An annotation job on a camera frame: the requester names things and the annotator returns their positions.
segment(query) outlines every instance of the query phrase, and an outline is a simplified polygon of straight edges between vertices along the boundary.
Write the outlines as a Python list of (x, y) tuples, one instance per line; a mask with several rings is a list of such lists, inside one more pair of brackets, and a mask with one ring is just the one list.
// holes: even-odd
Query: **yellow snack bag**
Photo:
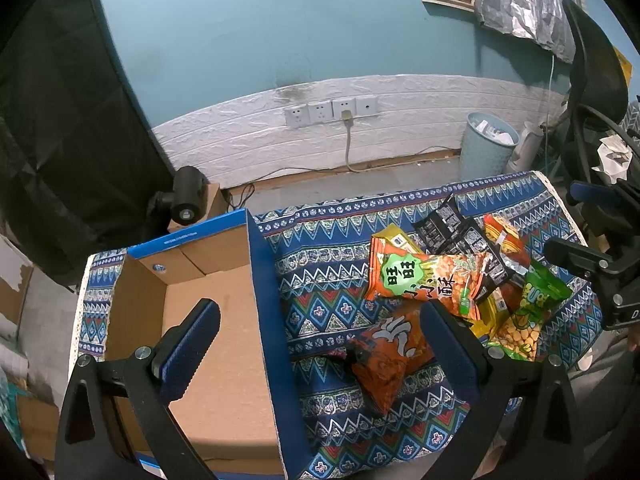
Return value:
[(382, 231), (372, 235), (373, 238), (384, 238), (394, 247), (404, 249), (411, 254), (424, 254), (412, 240), (409, 235), (402, 231), (396, 224), (389, 224)]
[(482, 322), (489, 328), (489, 338), (493, 337), (509, 319), (509, 309), (499, 288), (496, 288), (486, 300), (478, 304), (478, 310)]

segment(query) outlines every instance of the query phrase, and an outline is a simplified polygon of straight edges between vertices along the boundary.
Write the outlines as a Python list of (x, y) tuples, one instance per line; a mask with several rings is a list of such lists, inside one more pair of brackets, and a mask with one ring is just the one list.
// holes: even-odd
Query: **wall socket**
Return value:
[(319, 101), (317, 103), (309, 103), (309, 120), (311, 124), (327, 123), (334, 120), (334, 110), (331, 101)]
[(364, 117), (378, 114), (378, 97), (375, 95), (360, 95), (356, 97), (356, 115)]
[(341, 120), (342, 112), (349, 110), (353, 117), (356, 116), (356, 99), (355, 97), (343, 97), (340, 99), (334, 99), (331, 101), (334, 108), (334, 119)]
[(287, 126), (291, 128), (300, 128), (301, 126), (309, 126), (309, 124), (311, 124), (307, 105), (285, 108), (284, 117), (287, 121)]

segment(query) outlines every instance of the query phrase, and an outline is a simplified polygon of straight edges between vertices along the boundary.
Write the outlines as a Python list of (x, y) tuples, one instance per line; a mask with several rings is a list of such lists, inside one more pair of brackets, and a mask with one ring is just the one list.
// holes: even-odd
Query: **black fabric panel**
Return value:
[(38, 0), (0, 55), (0, 207), (22, 250), (62, 285), (87, 256), (166, 232), (171, 190), (108, 53), (93, 0)]

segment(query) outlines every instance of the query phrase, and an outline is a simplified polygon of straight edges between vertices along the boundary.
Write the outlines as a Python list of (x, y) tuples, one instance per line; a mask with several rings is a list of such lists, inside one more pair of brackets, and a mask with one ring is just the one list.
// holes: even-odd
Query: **floor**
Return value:
[(443, 186), (459, 180), (458, 170), (459, 159), (453, 157), (361, 173), (328, 175), (274, 189), (256, 190), (246, 206), (253, 214), (260, 214), (334, 198)]

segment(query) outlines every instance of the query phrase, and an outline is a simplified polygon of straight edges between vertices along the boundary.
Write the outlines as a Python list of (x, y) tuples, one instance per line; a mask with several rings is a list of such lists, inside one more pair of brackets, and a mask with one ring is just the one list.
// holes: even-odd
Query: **blue patterned fabric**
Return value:
[(118, 249), (94, 255), (82, 297), (78, 354), (91, 354), (97, 361), (104, 359), (111, 298), (126, 254), (126, 249)]
[(0, 368), (0, 423), (7, 428), (16, 446), (21, 451), (24, 451), (16, 401), (18, 395), (27, 395), (27, 393), (15, 386), (15, 384), (9, 383), (4, 371)]
[[(462, 423), (468, 405), (455, 397), (436, 362), (407, 377), (389, 414), (378, 417), (364, 409), (355, 379), (321, 355), (344, 346), (400, 303), (363, 300), (371, 235), (395, 223), (424, 248), (412, 222), (450, 192), (464, 216), (508, 218), (537, 260), (543, 260), (542, 247), (551, 236), (580, 242), (552, 187), (534, 172), (289, 207), (255, 218), (275, 254), (284, 333), (316, 453), (302, 478), (346, 476), (439, 450)], [(584, 280), (551, 270), (574, 294), (543, 327), (538, 356), (553, 352), (569, 366), (599, 334), (600, 309)]]

